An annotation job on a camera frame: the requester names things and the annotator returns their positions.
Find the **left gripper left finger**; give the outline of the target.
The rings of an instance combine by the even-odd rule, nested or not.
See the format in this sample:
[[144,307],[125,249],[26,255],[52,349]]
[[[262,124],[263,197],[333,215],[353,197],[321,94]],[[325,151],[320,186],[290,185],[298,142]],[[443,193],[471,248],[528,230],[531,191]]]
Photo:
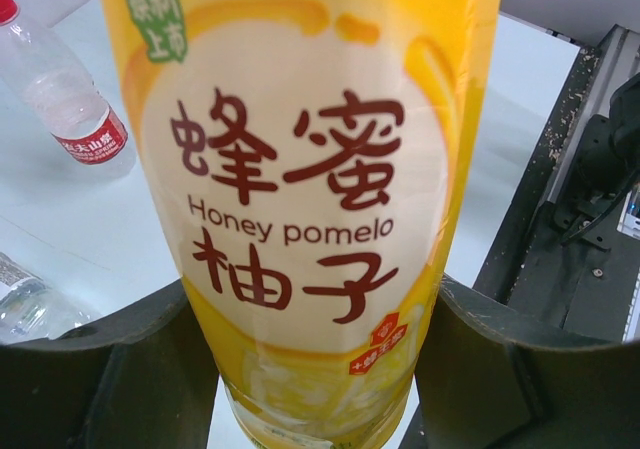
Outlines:
[[204,448],[218,370],[181,282],[1,349],[4,448]]

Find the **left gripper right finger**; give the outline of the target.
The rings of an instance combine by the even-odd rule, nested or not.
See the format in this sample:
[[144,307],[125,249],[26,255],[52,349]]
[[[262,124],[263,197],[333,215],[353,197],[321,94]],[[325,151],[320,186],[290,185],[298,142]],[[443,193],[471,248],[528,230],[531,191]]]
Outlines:
[[571,333],[444,277],[403,448],[636,448],[639,344]]

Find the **white cap clear bottle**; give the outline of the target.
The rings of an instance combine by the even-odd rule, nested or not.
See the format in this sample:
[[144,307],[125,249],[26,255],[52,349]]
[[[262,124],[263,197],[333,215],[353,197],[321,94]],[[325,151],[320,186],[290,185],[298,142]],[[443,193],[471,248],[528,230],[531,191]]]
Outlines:
[[56,339],[100,318],[1,254],[1,344]]

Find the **yellow honey pomelo bottle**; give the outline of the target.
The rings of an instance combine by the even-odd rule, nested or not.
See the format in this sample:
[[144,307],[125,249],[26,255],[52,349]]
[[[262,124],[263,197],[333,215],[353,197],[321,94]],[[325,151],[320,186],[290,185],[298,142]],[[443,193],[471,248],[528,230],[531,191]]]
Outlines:
[[140,161],[260,448],[379,448],[460,211],[500,0],[102,0]]

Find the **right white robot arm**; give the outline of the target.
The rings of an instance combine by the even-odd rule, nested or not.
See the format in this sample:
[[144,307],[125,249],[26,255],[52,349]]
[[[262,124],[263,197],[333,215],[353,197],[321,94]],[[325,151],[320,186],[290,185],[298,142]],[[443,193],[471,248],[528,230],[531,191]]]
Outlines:
[[616,163],[615,179],[622,181],[639,167],[639,74],[611,96],[609,149]]

